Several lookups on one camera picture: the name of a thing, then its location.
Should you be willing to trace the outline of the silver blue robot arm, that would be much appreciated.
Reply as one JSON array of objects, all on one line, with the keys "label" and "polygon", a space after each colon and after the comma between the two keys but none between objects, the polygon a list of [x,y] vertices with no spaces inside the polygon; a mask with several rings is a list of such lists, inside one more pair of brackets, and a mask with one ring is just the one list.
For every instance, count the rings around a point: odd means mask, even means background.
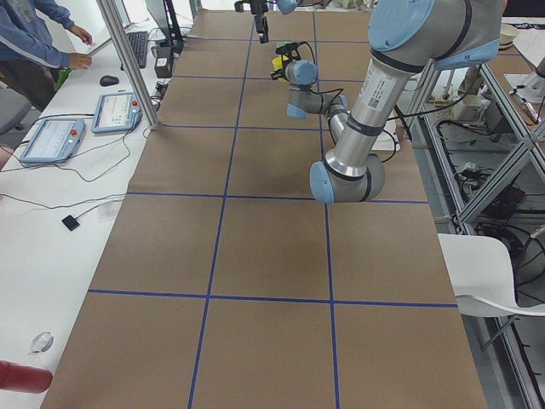
[{"label": "silver blue robot arm", "polygon": [[[267,23],[266,13],[269,11],[270,1],[266,0],[249,0],[249,1],[236,1],[234,3],[234,10],[237,13],[244,12],[244,5],[250,6],[250,13],[254,16],[255,30],[260,40],[260,43],[269,42],[269,28]],[[296,0],[279,0],[273,1],[278,5],[278,8],[282,14],[289,14],[298,7],[306,7],[304,1]]]},{"label": "silver blue robot arm", "polygon": [[353,107],[339,94],[313,91],[318,70],[297,55],[298,43],[278,44],[272,78],[290,85],[288,115],[323,114],[337,139],[310,169],[317,201],[362,202],[382,190],[385,171],[371,149],[409,78],[429,60],[443,71],[494,58],[504,9],[503,1],[380,1],[369,23],[369,68]]}]

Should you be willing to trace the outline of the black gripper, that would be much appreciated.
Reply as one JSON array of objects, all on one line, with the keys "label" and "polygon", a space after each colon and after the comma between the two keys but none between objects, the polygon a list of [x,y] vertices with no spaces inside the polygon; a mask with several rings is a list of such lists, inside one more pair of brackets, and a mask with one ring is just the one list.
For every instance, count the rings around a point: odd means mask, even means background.
[{"label": "black gripper", "polygon": [[272,70],[272,72],[270,73],[271,80],[280,80],[280,81],[287,80],[286,72],[287,72],[288,65],[294,61],[301,60],[301,55],[298,51],[300,46],[302,46],[302,42],[289,43],[289,42],[281,41],[277,43],[275,54],[276,54],[276,57],[279,55],[283,56],[283,68],[278,71]]},{"label": "black gripper", "polygon": [[250,13],[255,16],[255,29],[260,43],[268,43],[269,29],[267,17],[264,15],[268,11],[267,0],[237,0],[234,9],[237,13],[243,13],[245,5],[250,7]]}]

